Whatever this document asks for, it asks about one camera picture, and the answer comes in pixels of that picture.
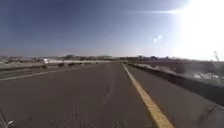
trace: lane marking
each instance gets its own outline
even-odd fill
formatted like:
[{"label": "lane marking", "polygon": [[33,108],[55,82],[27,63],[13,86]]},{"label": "lane marking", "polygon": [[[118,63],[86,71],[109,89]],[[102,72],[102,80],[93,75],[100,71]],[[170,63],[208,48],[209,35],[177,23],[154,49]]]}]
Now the lane marking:
[{"label": "lane marking", "polygon": [[93,66],[96,66],[96,65],[90,65],[90,66],[85,66],[85,67],[76,67],[76,68],[70,68],[70,69],[62,69],[62,70],[56,70],[56,71],[39,72],[39,73],[33,73],[33,74],[21,75],[21,76],[13,76],[13,77],[8,77],[8,78],[2,78],[2,79],[0,79],[0,81],[15,80],[15,79],[27,78],[27,77],[32,77],[32,76],[40,76],[40,75],[44,75],[44,74],[77,70],[80,68],[87,68],[87,67],[93,67]]},{"label": "lane marking", "polygon": [[131,79],[134,87],[137,92],[140,94],[143,102],[145,103],[147,109],[152,115],[152,118],[157,123],[159,128],[175,128],[168,118],[162,113],[156,103],[152,100],[152,98],[148,95],[148,93],[142,88],[139,82],[134,78],[134,76],[128,71],[128,69],[123,65],[125,71],[127,72],[129,78]]}]

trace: guardrail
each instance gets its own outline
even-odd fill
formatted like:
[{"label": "guardrail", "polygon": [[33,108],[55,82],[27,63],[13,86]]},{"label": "guardrail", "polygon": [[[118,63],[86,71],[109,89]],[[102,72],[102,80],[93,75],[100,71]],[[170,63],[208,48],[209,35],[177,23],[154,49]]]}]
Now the guardrail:
[{"label": "guardrail", "polygon": [[222,98],[224,96],[224,88],[154,70],[153,68],[139,66],[138,64],[127,64],[152,74],[154,79],[161,80],[157,84],[152,82],[152,84],[143,85],[143,87],[175,127],[223,127],[224,101]]},{"label": "guardrail", "polygon": [[150,69],[146,67],[141,67],[141,66],[138,66],[137,64],[128,63],[128,65],[138,68],[140,70],[144,70],[153,75],[159,76],[160,78],[163,78],[171,83],[174,83],[189,91],[195,92],[201,95],[202,97],[205,97],[209,100],[216,102],[217,104],[224,106],[224,100],[223,100],[224,87],[214,86],[208,83],[200,82],[200,81],[186,78],[176,74],[171,74],[161,70],[154,70],[154,69]]},{"label": "guardrail", "polygon": [[50,60],[48,63],[37,62],[37,63],[14,63],[14,64],[4,64],[0,65],[0,71],[9,71],[9,70],[20,70],[20,69],[35,69],[35,68],[48,68],[52,66],[58,67],[70,67],[73,65],[84,65],[84,64],[98,64],[105,63],[110,61],[73,61],[73,60]]}]

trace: asphalt road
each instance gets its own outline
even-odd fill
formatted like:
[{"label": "asphalt road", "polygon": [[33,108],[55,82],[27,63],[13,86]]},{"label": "asphalt road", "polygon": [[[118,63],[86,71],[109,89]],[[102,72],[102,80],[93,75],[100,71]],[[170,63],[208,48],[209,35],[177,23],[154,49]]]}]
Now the asphalt road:
[{"label": "asphalt road", "polygon": [[0,107],[22,128],[157,127],[120,63],[0,80]]}]

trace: yellow line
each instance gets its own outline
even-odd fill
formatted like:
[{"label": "yellow line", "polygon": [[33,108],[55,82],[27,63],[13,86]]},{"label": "yellow line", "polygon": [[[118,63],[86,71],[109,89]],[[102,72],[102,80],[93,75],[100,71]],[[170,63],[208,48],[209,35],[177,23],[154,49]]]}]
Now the yellow line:
[{"label": "yellow line", "polygon": [[140,94],[143,102],[147,106],[149,112],[151,113],[154,121],[157,123],[159,128],[174,128],[174,126],[170,123],[168,118],[162,113],[156,103],[152,100],[152,98],[148,95],[148,93],[141,87],[138,81],[133,77],[133,75],[128,71],[128,69],[124,66],[128,76],[130,77],[134,87]]}]

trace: road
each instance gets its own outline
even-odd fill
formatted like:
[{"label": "road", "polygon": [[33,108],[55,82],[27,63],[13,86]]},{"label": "road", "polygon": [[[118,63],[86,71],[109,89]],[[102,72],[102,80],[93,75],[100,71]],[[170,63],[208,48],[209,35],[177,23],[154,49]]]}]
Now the road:
[{"label": "road", "polygon": [[2,80],[0,105],[23,128],[156,127],[120,63]]},{"label": "road", "polygon": [[0,108],[22,128],[161,128],[158,113],[189,128],[208,109],[200,105],[211,107],[196,94],[125,67],[112,62],[0,74]]}]

